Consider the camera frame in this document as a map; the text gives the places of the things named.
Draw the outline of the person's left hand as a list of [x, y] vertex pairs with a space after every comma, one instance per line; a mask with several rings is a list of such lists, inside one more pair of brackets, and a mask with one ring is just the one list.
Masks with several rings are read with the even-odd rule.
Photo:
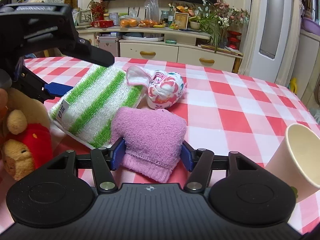
[[5, 135], [4, 135], [4, 119], [7, 113], [7, 102], [8, 102], [8, 94], [7, 91], [1, 88], [1, 150], [3, 147], [3, 144], [5, 142]]

